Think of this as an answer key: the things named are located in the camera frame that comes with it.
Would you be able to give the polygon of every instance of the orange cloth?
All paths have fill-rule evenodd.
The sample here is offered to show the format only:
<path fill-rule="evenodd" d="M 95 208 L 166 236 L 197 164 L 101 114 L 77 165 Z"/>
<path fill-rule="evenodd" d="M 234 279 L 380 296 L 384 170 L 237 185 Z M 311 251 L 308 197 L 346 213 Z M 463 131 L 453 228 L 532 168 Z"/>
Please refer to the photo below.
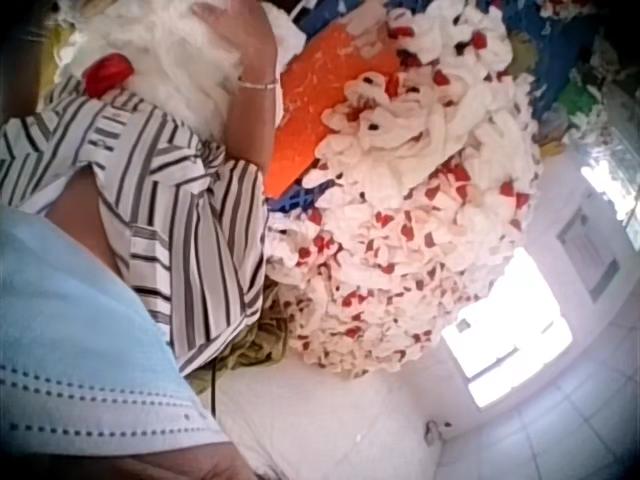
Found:
<path fill-rule="evenodd" d="M 380 28 L 382 49 L 364 58 L 343 23 L 336 21 L 315 37 L 283 73 L 285 115 L 276 132 L 266 195 L 278 198 L 311 165 L 318 143 L 329 130 L 320 117 L 345 101 L 344 85 L 365 72 L 391 75 L 400 69 L 396 49 Z"/>

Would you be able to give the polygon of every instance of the light blue cloth with dotted stitching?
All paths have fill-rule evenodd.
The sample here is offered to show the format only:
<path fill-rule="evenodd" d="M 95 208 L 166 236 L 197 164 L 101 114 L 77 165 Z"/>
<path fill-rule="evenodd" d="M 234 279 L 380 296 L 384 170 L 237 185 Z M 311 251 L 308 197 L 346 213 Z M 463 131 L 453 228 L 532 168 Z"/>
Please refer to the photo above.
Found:
<path fill-rule="evenodd" d="M 135 455 L 228 441 L 136 294 L 42 217 L 0 207 L 0 445 Z"/>

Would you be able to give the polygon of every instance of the black and white striped shirt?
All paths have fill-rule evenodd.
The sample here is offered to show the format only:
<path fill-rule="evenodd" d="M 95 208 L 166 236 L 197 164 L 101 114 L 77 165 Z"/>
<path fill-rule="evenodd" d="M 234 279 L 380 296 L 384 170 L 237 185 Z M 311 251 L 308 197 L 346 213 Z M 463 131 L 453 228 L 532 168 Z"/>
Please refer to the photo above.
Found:
<path fill-rule="evenodd" d="M 45 214 L 85 166 L 122 276 L 186 375 L 260 314 L 262 175 L 139 96 L 91 99 L 69 77 L 0 130 L 0 203 Z"/>

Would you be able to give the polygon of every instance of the silver bracelet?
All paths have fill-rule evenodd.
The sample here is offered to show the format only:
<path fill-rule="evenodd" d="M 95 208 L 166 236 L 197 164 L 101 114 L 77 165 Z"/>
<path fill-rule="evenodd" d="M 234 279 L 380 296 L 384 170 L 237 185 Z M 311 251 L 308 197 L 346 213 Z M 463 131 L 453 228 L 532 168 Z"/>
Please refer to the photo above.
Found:
<path fill-rule="evenodd" d="M 276 78 L 271 83 L 249 83 L 242 80 L 241 77 L 238 77 L 238 85 L 243 88 L 251 88 L 253 90 L 273 90 L 280 84 L 280 81 Z"/>

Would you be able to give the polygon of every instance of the red and white fabric pile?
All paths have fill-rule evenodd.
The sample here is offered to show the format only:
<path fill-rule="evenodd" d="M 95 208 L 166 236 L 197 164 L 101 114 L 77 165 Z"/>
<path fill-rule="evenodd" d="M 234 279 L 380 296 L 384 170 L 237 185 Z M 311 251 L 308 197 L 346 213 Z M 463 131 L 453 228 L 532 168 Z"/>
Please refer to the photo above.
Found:
<path fill-rule="evenodd" d="M 591 0 L 542 0 L 540 15 L 562 20 L 570 20 L 580 15 L 595 13 Z"/>
<path fill-rule="evenodd" d="M 522 243 L 541 169 L 532 79 L 505 72 L 500 10 L 465 3 L 380 19 L 405 70 L 345 85 L 303 178 L 335 186 L 309 212 L 270 218 L 271 307 L 308 363 L 352 376 L 398 370 L 488 294 Z"/>

